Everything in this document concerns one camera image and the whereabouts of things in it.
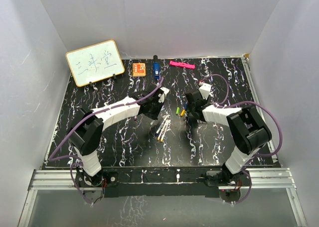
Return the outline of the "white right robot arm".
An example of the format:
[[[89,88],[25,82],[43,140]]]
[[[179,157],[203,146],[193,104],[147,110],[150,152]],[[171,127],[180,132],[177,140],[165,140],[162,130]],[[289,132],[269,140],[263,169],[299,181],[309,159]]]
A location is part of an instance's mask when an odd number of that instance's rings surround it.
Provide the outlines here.
[[[199,90],[185,94],[187,111],[195,119],[229,127],[235,143],[234,150],[222,166],[222,180],[232,186],[240,180],[240,173],[248,161],[271,139],[272,134],[252,101],[229,107],[209,104]]]

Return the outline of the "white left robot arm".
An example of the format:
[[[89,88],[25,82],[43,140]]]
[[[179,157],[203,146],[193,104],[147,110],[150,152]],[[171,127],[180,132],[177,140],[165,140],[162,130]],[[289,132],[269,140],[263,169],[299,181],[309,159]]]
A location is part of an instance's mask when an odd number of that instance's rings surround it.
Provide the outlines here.
[[[141,114],[153,120],[157,120],[168,93],[168,88],[161,87],[154,93],[147,91],[135,92],[103,108],[92,110],[81,109],[73,120],[73,124],[70,127],[71,129],[85,117],[90,116],[90,114],[92,114],[92,116],[81,123],[79,127],[71,133],[68,140],[75,147],[76,153],[82,162],[87,183],[93,187],[97,187],[103,181],[103,174],[100,172],[102,166],[97,154],[102,132],[122,120]]]

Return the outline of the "blue tipped white pen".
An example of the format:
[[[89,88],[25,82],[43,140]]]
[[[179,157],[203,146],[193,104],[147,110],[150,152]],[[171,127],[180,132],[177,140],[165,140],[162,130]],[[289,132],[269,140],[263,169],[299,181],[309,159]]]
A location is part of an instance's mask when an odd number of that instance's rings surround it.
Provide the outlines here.
[[[165,122],[166,122],[166,120],[167,120],[168,117],[169,117],[169,115],[167,115],[167,116],[163,119],[162,123],[159,125],[158,129],[156,130],[155,135],[158,135],[158,134],[159,134],[159,132],[161,131],[161,129],[162,129],[162,127],[164,126],[164,124],[165,124]]]

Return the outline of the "yellow tipped white pen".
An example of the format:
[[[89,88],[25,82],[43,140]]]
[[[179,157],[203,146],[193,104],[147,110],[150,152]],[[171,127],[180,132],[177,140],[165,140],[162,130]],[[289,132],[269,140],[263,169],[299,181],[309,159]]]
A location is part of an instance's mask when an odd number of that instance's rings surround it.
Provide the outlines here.
[[[162,134],[164,133],[164,130],[165,130],[165,128],[166,128],[166,126],[167,126],[168,123],[169,123],[169,119],[164,122],[164,124],[163,124],[163,126],[162,126],[162,128],[161,128],[161,130],[160,130],[160,132],[159,132],[158,140],[161,140],[161,136],[162,136]]]

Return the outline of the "orange tipped white pen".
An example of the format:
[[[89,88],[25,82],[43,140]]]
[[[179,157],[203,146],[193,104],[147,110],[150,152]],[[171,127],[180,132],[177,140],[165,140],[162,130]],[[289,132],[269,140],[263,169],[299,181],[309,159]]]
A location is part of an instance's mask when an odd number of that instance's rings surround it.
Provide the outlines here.
[[[162,136],[161,136],[160,142],[163,142],[164,136],[165,136],[165,134],[166,134],[166,132],[167,132],[167,130],[168,130],[168,128],[169,128],[169,125],[170,125],[170,120],[169,120],[169,123],[167,124],[167,126],[166,126],[166,128],[165,128],[165,130],[164,130],[164,133],[163,133]]]

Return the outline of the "pink plastic clip bar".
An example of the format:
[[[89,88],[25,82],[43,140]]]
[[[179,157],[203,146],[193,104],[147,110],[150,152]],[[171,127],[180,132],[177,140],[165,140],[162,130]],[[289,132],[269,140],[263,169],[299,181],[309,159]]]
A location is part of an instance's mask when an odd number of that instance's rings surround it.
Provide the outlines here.
[[[188,63],[183,63],[183,62],[175,62],[175,61],[170,61],[169,64],[171,66],[180,67],[180,68],[195,69],[195,65],[194,64],[188,64]]]

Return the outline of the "orange small notebook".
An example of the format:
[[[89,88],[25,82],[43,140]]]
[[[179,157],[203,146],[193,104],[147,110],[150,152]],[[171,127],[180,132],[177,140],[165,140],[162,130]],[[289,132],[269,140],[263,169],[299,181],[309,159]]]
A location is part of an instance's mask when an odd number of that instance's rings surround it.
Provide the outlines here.
[[[133,63],[132,75],[133,77],[145,77],[146,76],[145,63]]]

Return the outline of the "blue stapler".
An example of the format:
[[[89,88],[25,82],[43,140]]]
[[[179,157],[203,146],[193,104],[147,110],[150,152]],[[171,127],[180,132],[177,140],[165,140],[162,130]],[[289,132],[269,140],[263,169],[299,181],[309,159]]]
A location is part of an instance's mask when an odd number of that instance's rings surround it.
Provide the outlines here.
[[[153,71],[154,71],[154,78],[159,79],[160,78],[160,65],[159,65],[159,60],[158,60],[157,55],[153,56]]]

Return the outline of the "small whiteboard with writing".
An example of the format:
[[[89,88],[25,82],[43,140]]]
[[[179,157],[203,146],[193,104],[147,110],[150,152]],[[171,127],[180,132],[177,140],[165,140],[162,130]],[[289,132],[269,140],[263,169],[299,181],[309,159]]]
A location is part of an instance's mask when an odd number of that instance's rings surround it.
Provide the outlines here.
[[[78,87],[112,78],[125,71],[114,40],[67,52],[65,57]]]

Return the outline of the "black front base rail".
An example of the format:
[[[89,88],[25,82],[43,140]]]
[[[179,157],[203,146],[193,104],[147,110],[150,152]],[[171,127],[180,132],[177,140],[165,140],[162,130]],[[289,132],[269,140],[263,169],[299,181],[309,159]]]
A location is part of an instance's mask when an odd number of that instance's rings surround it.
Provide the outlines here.
[[[104,198],[126,196],[205,196],[240,198],[249,187],[246,174],[225,174],[221,167],[105,167],[89,177],[76,167],[75,182],[84,192],[100,191]]]

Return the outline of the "aluminium frame rail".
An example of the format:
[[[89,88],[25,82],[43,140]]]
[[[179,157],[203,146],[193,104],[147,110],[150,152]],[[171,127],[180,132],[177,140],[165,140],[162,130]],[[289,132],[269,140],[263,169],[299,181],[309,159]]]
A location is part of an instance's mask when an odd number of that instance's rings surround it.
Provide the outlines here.
[[[18,227],[27,227],[39,190],[76,190],[67,170],[34,170]]]

